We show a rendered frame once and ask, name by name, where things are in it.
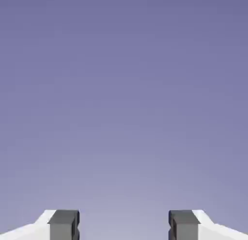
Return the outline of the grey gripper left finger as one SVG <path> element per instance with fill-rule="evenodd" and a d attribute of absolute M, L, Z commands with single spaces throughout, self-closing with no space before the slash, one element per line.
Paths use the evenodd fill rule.
<path fill-rule="evenodd" d="M 31 224 L 0 234 L 0 240 L 80 240 L 79 210 L 46 209 Z"/>

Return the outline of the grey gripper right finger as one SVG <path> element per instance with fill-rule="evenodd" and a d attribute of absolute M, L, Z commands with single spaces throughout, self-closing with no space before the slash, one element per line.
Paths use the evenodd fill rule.
<path fill-rule="evenodd" d="M 214 223 L 202 209 L 170 210 L 168 240 L 248 240 L 248 234 Z"/>

